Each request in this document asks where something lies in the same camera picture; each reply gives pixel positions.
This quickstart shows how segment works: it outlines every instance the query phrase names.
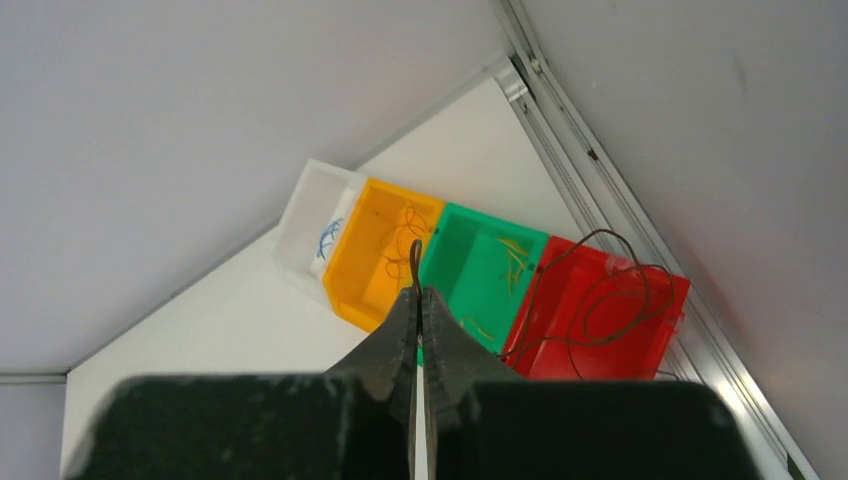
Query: white plastic bin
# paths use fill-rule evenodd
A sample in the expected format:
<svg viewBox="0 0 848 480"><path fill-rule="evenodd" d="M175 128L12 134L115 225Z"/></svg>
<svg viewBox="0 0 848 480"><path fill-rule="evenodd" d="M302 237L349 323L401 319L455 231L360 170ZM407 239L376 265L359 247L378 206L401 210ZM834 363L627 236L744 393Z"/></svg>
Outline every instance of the white plastic bin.
<svg viewBox="0 0 848 480"><path fill-rule="evenodd" d="M280 219L273 255L283 278L330 306L321 277L368 177L309 159Z"/></svg>

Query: cable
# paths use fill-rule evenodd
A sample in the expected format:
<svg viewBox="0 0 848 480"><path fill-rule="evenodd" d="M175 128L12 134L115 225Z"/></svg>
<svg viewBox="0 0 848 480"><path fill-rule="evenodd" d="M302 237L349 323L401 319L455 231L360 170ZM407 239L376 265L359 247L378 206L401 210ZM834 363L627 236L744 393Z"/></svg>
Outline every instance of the cable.
<svg viewBox="0 0 848 480"><path fill-rule="evenodd" d="M386 264L383 268L389 278L397 280L398 290L401 288L401 282L406 279L404 270L407 266L409 266L409 257L404 255L403 251L405 249L401 245L401 232L404 232L405 230L411 232L412 235L415 236L411 243L414 243L416 239L423 241L424 236L430 230L427 220L418 213L413 205L405 206L402 210L402 214L403 220L401 223L387 230L377 241L377 253L386 260ZM420 220L421 225L417 225L416 220ZM391 257L384 253L389 242L391 242L391 237L394 237L395 248L397 249L396 257ZM395 267L395 272L391 271L392 266Z"/></svg>
<svg viewBox="0 0 848 480"><path fill-rule="evenodd" d="M494 339L495 339L494 335L492 335L491 333L487 332L486 330L483 330L483 327L481 327L481 326L480 326L480 324L479 324L479 323L477 323L477 321L476 321L476 320L474 320L474 317L472 317L472 316L470 316L470 315L463 315L463 316L459 317L459 326L460 326L460 327L465 328L465 319L466 319L466 318L468 319L468 321L469 321L469 322L471 322L471 325L472 325L474 328L476 328L476 329L477 329L477 332L479 332L479 333L480 333L480 335L482 335L482 336L483 336L483 338L485 338L485 339L487 339L487 340L494 340Z"/></svg>
<svg viewBox="0 0 848 480"><path fill-rule="evenodd" d="M534 308L535 302L536 302L536 295L537 295L538 290L539 290L539 288L542 284L542 281L544 279L544 274L547 272L548 269L550 269L551 267L553 267L554 265L559 263L561 260L563 260L564 258L566 258L569 255L571 255L572 253L574 253L577 250L578 247L580 247L581 245L586 243L589 239L591 239L595 235L598 235L598 234L601 234L601 233L611 235L611 236L615 237L617 240L619 240L625 246L625 248L627 249L627 252L628 252L630 258L632 259L634 265L631 266L631 267L625 268L625 269L621 269L621 270L612 272L612 273L602 277L601 279L599 279L595 283L593 283L586 290L586 292L583 294L582 298L580 299L580 302L578 303L577 309L574 311L574 314L572 315L572 318L569 321L565 337L544 336L544 337L541 337L539 339L531 341L529 344L525 343L526 337L527 337L527 330L529 329L531 314L533 312L533 308ZM648 311L648 309L650 308L650 302L651 302L651 288L650 288L650 282L648 281L648 276L645 272L646 268L655 268L655 269L660 270L660 271L662 271L666 274L666 276L668 278L669 293L670 293L669 299L668 299L667 302L665 302L665 304L663 304L660 308L655 309L654 311L650 311L650 312ZM601 296L600 298L598 298L597 300L595 300L586 309L585 314L583 315L583 322L582 322L583 336L587 340L586 341L578 341L578 340L571 339L571 331L574 327L574 324L577 321L577 318L578 318L578 315L580 314L580 311L583 309L584 303L589 298L591 293L596 288L598 288L600 285L602 285L604 282L613 280L620 275L623 275L623 274L628 273L628 272L634 272L634 271L639 273L639 276L642 280L642 284L644 286L644 289L641 290L641 291L635 291L635 290L632 290L632 291L613 291L613 292L607 293L607 294ZM583 379L584 377L580 374L580 370L579 370L579 368L577 367L577 364L574 361L574 356L573 356L573 353L571 351L572 346L599 347L599 346L607 345L611 342L614 342L615 340L623 337L624 335L626 335L627 333L632 331L634 328L636 328L638 325L640 325L644 321L651 319L651 318L654 318L657 315L662 314L665 310L667 310L672 305L672 303L674 302L674 297L675 297L674 278L671 275L671 272L669 272L668 269L666 269L662 265L656 265L656 264L643 265L643 264L639 263L639 260L636 257L635 252L633 251L633 247L630 245L630 243L627 241L627 239L625 239L620 234L618 234L618 233L616 233L612 230L608 230L608 229L598 229L598 230L595 230L595 231L589 233L588 235L586 235L585 237L580 239L577 243L572 245L568 250L566 250L562 254L558 255L557 257L555 257L553 260L548 262L548 264L545 265L544 267L540 268L538 270L538 274L539 274L538 279L536 280L536 283L534 284L533 289L531 291L530 301L528 303L526 313L525 313L525 316L524 316L524 323L521 326L521 332L519 334L519 340L513 345L513 347L509 351L504 352L501 355L499 355L499 357L502 360L508 361L509 357L517 354L514 361L512 362L512 368L517 367L519 362L521 361L521 358L524 356L524 354L527 353L528 351L532 350L533 348L535 348L535 347L537 347L537 346L539 346L542 343L547 342L547 341L558 341L558 342L563 342L563 343L566 344L567 356L568 356L569 362L571 363L571 367L574 369L574 372L577 375L577 377L580 378L580 379ZM590 318L592 312L596 308L598 308L600 305L602 305L604 302L608 301L609 299L615 298L615 297L622 297L622 296L642 296L643 303L642 303L641 309L639 310L639 313L637 313L633 317L633 319L630 322L628 322L624 327L621 327L620 329L616 330L615 332L613 332L609 335L604 335L604 336L592 335L589 332L589 318ZM663 373L663 374L668 373L668 372L660 372L659 370L655 370L655 372ZM644 373L644 371L636 372L634 374L634 377L638 377L642 373Z"/></svg>
<svg viewBox="0 0 848 480"><path fill-rule="evenodd" d="M412 288L415 290L415 296L418 301L421 301L421 280L418 278L418 267L421 266L421 249L423 242L420 238L412 241L409 246L409 271L412 276Z"/></svg>
<svg viewBox="0 0 848 480"><path fill-rule="evenodd" d="M315 255L316 257L321 258L322 260L327 259L327 256L324 254L324 249L336 241L336 233L338 233L339 228L341 228L342 220L342 218L333 220L321 233L321 238L318 240L318 253Z"/></svg>
<svg viewBox="0 0 848 480"><path fill-rule="evenodd" d="M495 240L506 247L506 287L510 298L512 298L512 287L521 281L521 275L527 269L527 251L521 248L521 245L514 240L508 238L496 238ZM515 270L512 268L513 262L517 265Z"/></svg>

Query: white wall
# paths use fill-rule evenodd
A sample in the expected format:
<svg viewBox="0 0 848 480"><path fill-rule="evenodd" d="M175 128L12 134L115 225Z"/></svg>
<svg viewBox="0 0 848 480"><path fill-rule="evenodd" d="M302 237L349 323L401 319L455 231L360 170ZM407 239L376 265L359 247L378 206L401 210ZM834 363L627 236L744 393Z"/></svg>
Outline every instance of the white wall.
<svg viewBox="0 0 848 480"><path fill-rule="evenodd" d="M848 3L524 3L814 468L845 478Z"/></svg>
<svg viewBox="0 0 848 480"><path fill-rule="evenodd" d="M0 372L77 362L505 45L486 0L3 0Z"/></svg>
<svg viewBox="0 0 848 480"><path fill-rule="evenodd" d="M59 478L64 385L0 384L0 476Z"/></svg>

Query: plastic bin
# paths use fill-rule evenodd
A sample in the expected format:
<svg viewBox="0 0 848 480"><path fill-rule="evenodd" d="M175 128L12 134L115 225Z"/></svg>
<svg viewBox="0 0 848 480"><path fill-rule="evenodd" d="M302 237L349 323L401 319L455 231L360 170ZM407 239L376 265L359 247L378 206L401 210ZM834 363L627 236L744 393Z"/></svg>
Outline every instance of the plastic bin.
<svg viewBox="0 0 848 480"><path fill-rule="evenodd" d="M368 177L308 160L280 219L273 256L292 286L330 305L321 278Z"/></svg>
<svg viewBox="0 0 848 480"><path fill-rule="evenodd" d="M409 248L420 238L424 252L445 202L369 178L347 229L324 273L336 314L372 332L401 288L412 284Z"/></svg>
<svg viewBox="0 0 848 480"><path fill-rule="evenodd" d="M456 320L488 350L506 342L548 235L448 204L421 262Z"/></svg>
<svg viewBox="0 0 848 480"><path fill-rule="evenodd" d="M544 268L573 245L568 240L551 237L539 266ZM672 295L668 276L655 268L645 270L650 292L649 314L634 328L599 346L569 346L556 340L539 342L541 338L550 336L568 338L573 342L597 343L595 339L607 338L632 323L643 307L645 293L644 281L638 271L624 271L632 265L628 260L582 245L544 274L537 271L503 353L509 352L519 342L528 349L520 357L521 349L510 355L507 365L531 379L653 378L681 317L689 290L687 279L673 276ZM614 272L622 273L610 277ZM528 318L533 289L537 288L540 278L541 284ZM595 302L610 294L613 296L592 308ZM522 342L521 332L525 324L527 331Z"/></svg>

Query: brown wire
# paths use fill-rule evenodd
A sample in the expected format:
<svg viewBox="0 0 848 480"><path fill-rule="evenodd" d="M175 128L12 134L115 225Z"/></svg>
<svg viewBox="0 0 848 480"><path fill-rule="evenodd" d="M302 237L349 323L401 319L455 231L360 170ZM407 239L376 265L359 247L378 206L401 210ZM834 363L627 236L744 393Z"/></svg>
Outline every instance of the brown wire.
<svg viewBox="0 0 848 480"><path fill-rule="evenodd" d="M598 235L600 233L606 233L608 235L611 235L611 236L615 237L616 239L618 239L620 242L622 242L622 244L624 244L625 248L627 249L627 252L628 252L630 258L633 260L634 265L632 267L628 267L628 268L625 268L625 269L622 269L622 270L618 270L616 272L610 273L610 274L602 277L601 279L599 279L595 283L593 283L586 290L586 292L583 294L582 298L580 299L580 302L578 303L578 307L575 310L574 315L572 316L572 318L569 321L565 337L544 336L544 337L541 337L539 339L536 339L536 340L530 342L529 344L526 344L525 340L526 340L526 337L527 337L527 330L529 328L530 317L531 317L531 314L532 314L532 311L533 311L533 307L535 306L536 294L537 294L538 289L540 288L540 286L542 284L542 280L543 280L545 272L547 272L547 270L549 268L551 268L553 265L555 265L556 263L558 263L562 259L571 255L575 250L577 250L577 248L579 246L586 243L590 238L592 238L593 236ZM669 290L670 290L669 300L664 305L662 305L660 308L658 308L654 311L651 311L651 312L648 312L648 309L650 308L650 301L651 301L651 288L650 288L650 282L648 281L647 274L645 273L646 268L656 268L656 269L664 272L666 274L666 276L668 277L668 285L669 285ZM601 296L600 298L598 298L597 300L595 300L589 306L589 308L586 310L585 314L583 315L583 322L582 322L583 335L589 341L577 341L577 340L571 339L570 338L571 337L571 330L574 327L574 323L576 322L578 315L583 308L583 304L586 302L586 300L590 296L591 292L593 292L598 286L600 286L604 282L609 281L609 280L613 280L615 277L617 277L619 275L622 275L622 274L627 273L627 272L633 272L633 271L636 271L636 272L639 273L639 276L641 277L641 280L642 280L643 285L644 285L644 290L642 290L641 292L639 292L639 291L613 291L613 292L607 293L607 294ZM558 255L553 260L551 260L547 265L545 265L545 267L540 268L538 273L539 273L539 278L537 279L537 281L536 281L536 283L533 287L533 290L531 292L530 302L527 306L525 316L524 316L524 324L521 326L521 333L519 335L519 341L516 342L516 344L513 345L513 347L509 351L504 352L503 354L499 355L500 358L507 360L510 356L517 354L514 361L512 362L512 365L513 365L512 368L515 368L519 364L519 362L521 361L521 358L524 356L525 353L532 350L536 346L541 345L542 343L544 343L546 341L559 341L559 342L563 342L563 343L566 344L567 356L568 356L569 362L571 363L571 367L574 369L574 372L577 375L577 377L580 378L580 379L583 379L583 376L580 374L580 371L577 367L577 364L574 361L574 356L573 356L573 353L571 351L572 346L599 347L599 346L607 345L607 344L623 337L624 335L626 335L628 332L630 332L631 330L636 328L638 325L640 325L644 321L651 319L651 318L654 318L656 315L662 314L665 310L667 310L669 307L671 307L671 305L674 302L674 297L675 297L674 278L671 275L671 272L669 272L668 269L666 269L662 265L657 265L657 264L643 265L643 264L639 263L639 260L636 257L635 252L633 251L633 247L630 245L630 243L627 241L627 239L625 239L620 234L618 234L618 233L616 233L612 230L608 230L608 229L598 229L598 230L595 230L595 231L589 233L588 235L586 235L585 237L580 239L577 243L572 245L568 250L566 250L562 254ZM640 295L640 296L643 297L644 300L643 300L643 303L642 303L642 308L639 310L639 313L637 313L634 316L633 320L628 322L624 327L616 330L614 333L606 335L606 336L597 337L597 336L594 336L594 335L589 333L589 319L590 319L592 312L597 307L599 307L601 304L603 304L605 301L609 300L610 298L621 297L621 296L634 296L634 295ZM659 370L656 370L656 372L657 373L667 373L667 372L660 372ZM637 372L634 375L634 377L641 375L641 373L642 372Z"/></svg>
<svg viewBox="0 0 848 480"><path fill-rule="evenodd" d="M415 224L416 220L420 220L421 225L416 225ZM403 247L401 246L401 232L403 232L404 229L406 229L409 232L411 232L416 237L416 239L420 240L420 239L423 239L423 237L427 234L427 231L429 230L429 228L430 227L427 224L427 220L424 218L424 216L421 215L420 213L418 213L418 211L415 209L414 206L408 205L408 206L404 207L404 219L403 219L403 221L399 225L396 225L396 226L390 228L389 230L387 230L378 239L378 241L377 241L377 253L378 253L378 255L380 255L381 257L383 257L386 260L386 264L384 265L383 268L386 271L386 275L389 278L393 278L393 279L397 280L398 290L400 290L400 287L401 287L400 282L403 281L404 278L406 277L404 275L404 268L406 268L409 265L409 257L404 255ZM397 256L396 257L391 257L391 256L383 253L386 246L388 245L388 242L386 240L389 239L390 237L394 237L395 248L397 249ZM394 272L394 273L390 270L390 268L392 266L394 266L395 269L396 269L396 272Z"/></svg>
<svg viewBox="0 0 848 480"><path fill-rule="evenodd" d="M421 264L421 249L423 242L420 238L412 241L409 246L409 271L412 275L412 288L415 289L415 295L421 301L421 280L418 278L418 267Z"/></svg>

